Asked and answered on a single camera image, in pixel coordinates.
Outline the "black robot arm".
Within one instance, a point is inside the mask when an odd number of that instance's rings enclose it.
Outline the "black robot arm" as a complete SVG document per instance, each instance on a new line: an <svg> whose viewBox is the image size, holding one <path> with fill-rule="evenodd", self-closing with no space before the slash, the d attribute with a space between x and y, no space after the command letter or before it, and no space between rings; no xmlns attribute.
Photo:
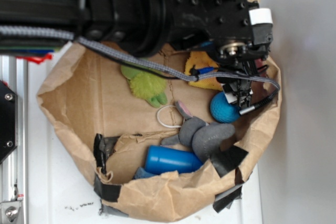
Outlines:
<svg viewBox="0 0 336 224"><path fill-rule="evenodd" d="M204 51L217 71L192 70L188 81L215 77L245 113L269 103L271 93L251 104L251 82L267 82L255 60L266 60L272 18L262 18L249 0L1 0L1 53L42 57L77 41L125 64L156 54L165 44L177 51ZM115 42L128 57L100 47Z"/></svg>

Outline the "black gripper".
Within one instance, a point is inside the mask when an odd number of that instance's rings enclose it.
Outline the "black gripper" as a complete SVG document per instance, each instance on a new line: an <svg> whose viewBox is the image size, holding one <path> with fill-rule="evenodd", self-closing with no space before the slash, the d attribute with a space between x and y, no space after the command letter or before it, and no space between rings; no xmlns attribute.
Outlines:
<svg viewBox="0 0 336 224"><path fill-rule="evenodd" d="M273 41L269 8L250 0L170 0L175 50L205 51L220 65L266 60ZM251 106L251 80L222 77L229 104Z"/></svg>

